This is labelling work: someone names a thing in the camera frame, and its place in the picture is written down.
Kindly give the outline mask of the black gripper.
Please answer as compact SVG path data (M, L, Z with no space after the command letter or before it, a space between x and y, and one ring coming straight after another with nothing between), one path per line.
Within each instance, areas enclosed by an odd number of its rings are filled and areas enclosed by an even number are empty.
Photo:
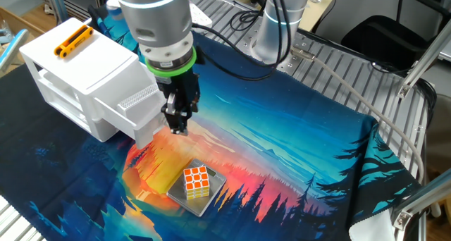
M173 134L187 136L187 121L193 112L198 112L199 75L189 69L173 77L156 76L156 82L166 98L162 112L169 128Z

